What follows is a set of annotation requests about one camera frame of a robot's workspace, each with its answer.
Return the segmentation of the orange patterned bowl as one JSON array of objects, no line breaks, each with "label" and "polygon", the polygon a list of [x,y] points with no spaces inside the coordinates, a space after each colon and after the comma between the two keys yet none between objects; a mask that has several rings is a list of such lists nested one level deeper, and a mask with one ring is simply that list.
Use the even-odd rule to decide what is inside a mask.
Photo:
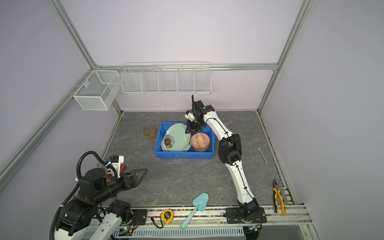
[{"label": "orange patterned bowl", "polygon": [[195,152],[207,152],[210,149],[211,139],[205,133],[195,133],[191,137],[191,145]]}]

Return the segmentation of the green rimmed bottom plate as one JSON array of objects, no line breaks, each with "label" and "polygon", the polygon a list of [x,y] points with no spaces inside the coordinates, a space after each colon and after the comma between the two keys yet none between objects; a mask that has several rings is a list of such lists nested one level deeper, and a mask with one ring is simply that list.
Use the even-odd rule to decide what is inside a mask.
[{"label": "green rimmed bottom plate", "polygon": [[162,142],[170,150],[169,152],[183,152],[186,146],[191,143],[191,134],[186,134],[187,125],[176,123],[166,131]]}]

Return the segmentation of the amber glass cup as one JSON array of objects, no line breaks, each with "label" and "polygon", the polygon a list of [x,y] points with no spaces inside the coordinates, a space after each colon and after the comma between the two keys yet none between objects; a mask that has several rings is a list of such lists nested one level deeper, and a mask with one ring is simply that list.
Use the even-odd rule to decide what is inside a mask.
[{"label": "amber glass cup", "polygon": [[157,129],[155,126],[145,126],[143,129],[144,135],[151,142],[155,142],[157,138]]}]

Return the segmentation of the watermelon pattern plate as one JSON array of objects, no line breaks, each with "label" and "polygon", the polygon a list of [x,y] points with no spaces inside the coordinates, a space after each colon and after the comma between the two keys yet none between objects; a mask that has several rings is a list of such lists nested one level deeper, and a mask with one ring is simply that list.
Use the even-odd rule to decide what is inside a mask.
[{"label": "watermelon pattern plate", "polygon": [[[170,151],[170,150],[166,147],[166,145],[165,145],[164,142],[162,142],[161,146],[162,146],[162,150],[163,150],[164,152],[169,152],[169,151]],[[189,150],[191,149],[191,147],[192,147],[192,145],[191,145],[191,143],[189,143],[189,144],[186,146],[186,148],[183,150],[183,152],[187,152],[187,151],[189,151]]]}]

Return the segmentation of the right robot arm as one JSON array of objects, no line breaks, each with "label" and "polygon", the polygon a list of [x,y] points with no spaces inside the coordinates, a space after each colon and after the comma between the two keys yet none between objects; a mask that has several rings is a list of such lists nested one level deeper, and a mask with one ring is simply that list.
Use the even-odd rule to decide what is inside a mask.
[{"label": "right robot arm", "polygon": [[240,219],[246,223],[258,220],[266,223],[264,209],[259,205],[248,184],[243,169],[242,145],[239,134],[231,132],[220,120],[211,105],[195,101],[192,96],[192,108],[186,111],[186,133],[197,133],[209,126],[219,140],[218,156],[232,177],[239,204]]}]

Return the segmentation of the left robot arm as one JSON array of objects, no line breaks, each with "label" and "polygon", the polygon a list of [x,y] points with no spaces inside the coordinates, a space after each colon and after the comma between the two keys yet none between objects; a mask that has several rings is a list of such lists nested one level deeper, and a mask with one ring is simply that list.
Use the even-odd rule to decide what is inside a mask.
[{"label": "left robot arm", "polygon": [[115,199],[107,210],[101,206],[118,193],[138,187],[148,173],[148,169],[120,173],[114,167],[117,159],[118,156],[113,156],[104,161],[94,151],[80,157],[76,185],[55,213],[49,233],[51,240],[82,239],[94,217],[100,225],[91,237],[93,240],[113,240],[113,233],[121,224],[128,226],[129,234],[145,224],[147,213],[133,211],[130,203]]}]

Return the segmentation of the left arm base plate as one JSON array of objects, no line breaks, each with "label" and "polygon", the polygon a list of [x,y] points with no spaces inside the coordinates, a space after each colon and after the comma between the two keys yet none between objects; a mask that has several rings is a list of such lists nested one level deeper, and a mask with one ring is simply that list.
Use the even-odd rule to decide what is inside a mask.
[{"label": "left arm base plate", "polygon": [[147,221],[148,209],[131,209],[129,226],[144,226]]}]

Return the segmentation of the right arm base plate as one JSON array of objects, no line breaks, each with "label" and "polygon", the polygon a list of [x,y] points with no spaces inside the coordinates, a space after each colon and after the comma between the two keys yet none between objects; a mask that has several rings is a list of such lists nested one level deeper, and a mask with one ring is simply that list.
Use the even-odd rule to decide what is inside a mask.
[{"label": "right arm base plate", "polygon": [[226,208],[223,216],[227,219],[228,224],[265,224],[267,217],[264,208],[259,208],[251,213],[238,208]]}]

